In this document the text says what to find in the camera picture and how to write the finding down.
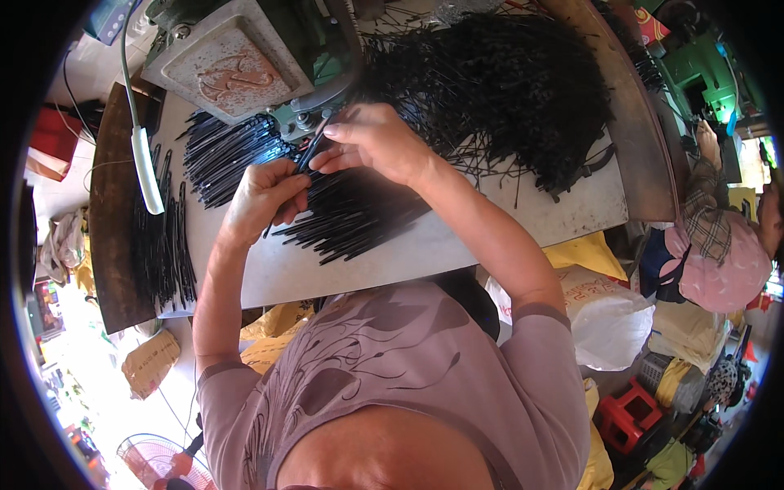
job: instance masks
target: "electric fan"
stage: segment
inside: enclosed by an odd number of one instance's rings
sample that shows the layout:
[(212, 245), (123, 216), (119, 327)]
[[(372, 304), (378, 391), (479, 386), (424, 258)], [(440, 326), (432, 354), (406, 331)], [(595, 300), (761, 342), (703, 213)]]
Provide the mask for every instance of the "electric fan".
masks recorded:
[(199, 434), (187, 449), (155, 434), (135, 434), (117, 456), (148, 490), (217, 490), (207, 467), (194, 458), (204, 442)]

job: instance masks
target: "workbench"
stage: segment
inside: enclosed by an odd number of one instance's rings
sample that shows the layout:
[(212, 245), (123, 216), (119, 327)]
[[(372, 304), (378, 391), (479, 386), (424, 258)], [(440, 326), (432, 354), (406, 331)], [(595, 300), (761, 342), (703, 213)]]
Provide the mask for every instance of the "workbench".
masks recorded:
[[(167, 94), (160, 129), (150, 145), (152, 148), (160, 143), (161, 155), (172, 150), (173, 189), (183, 179), (186, 143), (186, 138), (174, 139), (186, 129), (185, 120), (195, 109), (193, 104)], [(589, 154), (597, 153), (608, 143), (609, 136), (606, 136), (597, 141)], [(517, 179), (505, 177), (500, 182), (501, 179), (501, 176), (484, 177), (480, 189), (522, 224), (542, 247), (614, 227), (629, 219), (615, 157), (601, 171), (578, 181), (572, 192), (561, 194), (558, 204), (549, 194), (536, 189), (534, 176), (529, 173), (521, 177), (515, 209)], [(210, 249), (228, 205), (205, 210), (198, 202), (198, 194), (190, 192), (191, 188), (187, 182), (187, 240), (198, 288), (204, 281)], [(477, 263), (434, 212), (420, 217), (408, 233), (347, 262), (336, 260), (319, 266), (318, 261), (323, 257), (311, 249), (283, 245), (284, 240), (270, 233), (251, 247), (242, 283), (243, 308), (357, 291)], [(186, 310), (175, 314), (191, 313)]]
[[(530, 173), (521, 177), (519, 187), (517, 179), (508, 176), (483, 177), (479, 183), (481, 192), (516, 219), (542, 247), (628, 220), (677, 220), (682, 198), (679, 191), (682, 192), (688, 176), (688, 164), (678, 144), (679, 134), (668, 112), (670, 109), (656, 97), (649, 99), (629, 57), (590, 0), (540, 0), (539, 3), (550, 15), (585, 34), (586, 42), (594, 49), (611, 89), (615, 120), (608, 123), (604, 137), (594, 144), (589, 155), (604, 149), (610, 141), (615, 144), (615, 155), (603, 169), (579, 180), (571, 192), (561, 194), (557, 204), (547, 193), (536, 189), (535, 178)], [(100, 166), (129, 158), (125, 143), (130, 130), (129, 116), (125, 114), (127, 105), (123, 106), (121, 93), (112, 95), (107, 112), (118, 111), (118, 114), (116, 121), (104, 117), (103, 125), (107, 127), (102, 127), (99, 134), (98, 147), (103, 149), (96, 151), (94, 161), (90, 226), (96, 288), (104, 322), (107, 331), (115, 332), (149, 319), (152, 307), (148, 299), (134, 292), (129, 248), (127, 243), (121, 243), (127, 233), (123, 235), (117, 229), (129, 227), (132, 222), (129, 196), (138, 185), (132, 178), (132, 166)], [(173, 93), (167, 94), (159, 130), (150, 145), (154, 148), (160, 143), (161, 154), (172, 150), (173, 189), (183, 179), (186, 143), (184, 138), (174, 139), (186, 129), (185, 121), (195, 108)], [(660, 118), (671, 123), (665, 124), (665, 131)], [(112, 127), (107, 124), (110, 120), (114, 121)], [(122, 128), (128, 134), (120, 134)], [(505, 169), (508, 163), (499, 165)], [(199, 289), (228, 205), (205, 210), (198, 202), (198, 194), (190, 193), (191, 188), (188, 182), (187, 241)], [(93, 222), (96, 233), (93, 233)], [(411, 231), (348, 262), (336, 260), (319, 266), (320, 256), (312, 249), (283, 245), (283, 241), (283, 237), (270, 234), (251, 247), (242, 284), (243, 308), (366, 289), (477, 262), (434, 212), (420, 217)], [(193, 308), (190, 305), (185, 311), (160, 316), (192, 314)]]

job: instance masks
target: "plaid cloth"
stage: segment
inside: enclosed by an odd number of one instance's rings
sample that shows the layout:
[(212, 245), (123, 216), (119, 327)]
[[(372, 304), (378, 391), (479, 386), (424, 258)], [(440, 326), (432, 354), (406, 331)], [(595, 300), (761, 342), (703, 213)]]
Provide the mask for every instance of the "plaid cloth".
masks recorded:
[(700, 158), (691, 171), (683, 219), (686, 233), (699, 254), (720, 265), (730, 251), (732, 233), (724, 210), (716, 198), (720, 173), (706, 158)]

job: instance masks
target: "metal machine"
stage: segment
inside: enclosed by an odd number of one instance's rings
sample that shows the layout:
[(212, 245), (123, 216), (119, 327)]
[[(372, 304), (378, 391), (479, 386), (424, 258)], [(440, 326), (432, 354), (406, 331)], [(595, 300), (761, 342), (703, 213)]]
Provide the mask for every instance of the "metal machine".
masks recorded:
[(155, 0), (146, 14), (158, 35), (142, 78), (227, 124), (269, 112), (285, 140), (312, 132), (361, 66), (349, 0)]

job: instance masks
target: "fingernail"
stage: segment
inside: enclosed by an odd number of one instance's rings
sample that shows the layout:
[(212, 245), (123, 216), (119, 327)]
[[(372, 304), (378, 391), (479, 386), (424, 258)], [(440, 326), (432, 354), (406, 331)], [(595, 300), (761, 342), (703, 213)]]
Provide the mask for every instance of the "fingernail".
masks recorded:
[(331, 124), (324, 128), (324, 136), (337, 136), (338, 135), (338, 125)]

